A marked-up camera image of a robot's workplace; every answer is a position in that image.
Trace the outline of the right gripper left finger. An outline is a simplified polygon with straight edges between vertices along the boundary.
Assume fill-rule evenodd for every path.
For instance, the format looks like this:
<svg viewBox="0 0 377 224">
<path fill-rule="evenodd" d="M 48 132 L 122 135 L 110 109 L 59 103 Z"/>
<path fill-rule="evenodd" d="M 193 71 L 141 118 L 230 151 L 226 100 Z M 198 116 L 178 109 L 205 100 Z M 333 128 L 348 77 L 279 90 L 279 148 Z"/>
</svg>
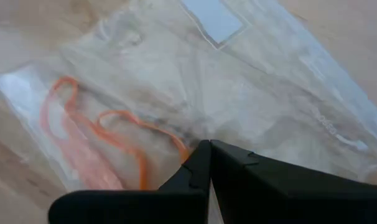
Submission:
<svg viewBox="0 0 377 224">
<path fill-rule="evenodd" d="M 206 224 L 212 147 L 198 147 L 157 190 L 79 190 L 54 201 L 49 223 Z"/>
</svg>

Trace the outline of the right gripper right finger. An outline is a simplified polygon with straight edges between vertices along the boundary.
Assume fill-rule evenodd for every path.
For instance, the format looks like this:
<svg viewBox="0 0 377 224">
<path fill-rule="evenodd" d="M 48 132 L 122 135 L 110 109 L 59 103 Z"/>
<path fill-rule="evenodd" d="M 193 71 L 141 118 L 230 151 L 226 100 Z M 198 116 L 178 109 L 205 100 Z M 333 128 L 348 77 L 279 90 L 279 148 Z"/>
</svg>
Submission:
<svg viewBox="0 0 377 224">
<path fill-rule="evenodd" d="M 377 223 L 377 185 L 210 144 L 225 223 Z"/>
</svg>

